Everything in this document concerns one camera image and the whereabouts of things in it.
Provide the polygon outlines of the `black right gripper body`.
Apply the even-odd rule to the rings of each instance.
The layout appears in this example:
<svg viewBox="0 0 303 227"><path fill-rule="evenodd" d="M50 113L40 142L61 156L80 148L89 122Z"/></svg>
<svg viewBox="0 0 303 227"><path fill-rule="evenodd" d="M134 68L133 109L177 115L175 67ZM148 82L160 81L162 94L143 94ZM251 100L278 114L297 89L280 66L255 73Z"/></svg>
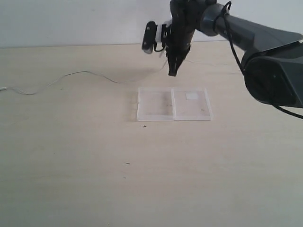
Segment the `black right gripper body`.
<svg viewBox="0 0 303 227"><path fill-rule="evenodd" d="M202 0L172 0L169 3L172 22L167 42L170 64L181 64L187 56L195 29L204 10Z"/></svg>

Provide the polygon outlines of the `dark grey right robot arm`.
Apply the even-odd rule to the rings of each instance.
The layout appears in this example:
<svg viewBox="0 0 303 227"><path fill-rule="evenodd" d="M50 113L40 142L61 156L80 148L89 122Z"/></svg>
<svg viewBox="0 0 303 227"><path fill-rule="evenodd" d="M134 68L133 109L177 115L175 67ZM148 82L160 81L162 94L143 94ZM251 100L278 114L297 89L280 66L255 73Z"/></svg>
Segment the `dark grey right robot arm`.
<svg viewBox="0 0 303 227"><path fill-rule="evenodd" d="M229 13L231 3L215 0L172 0L167 36L169 75L175 76L189 53L195 31L220 35L243 50L238 65L248 92L268 105L302 108L303 37L270 28Z"/></svg>

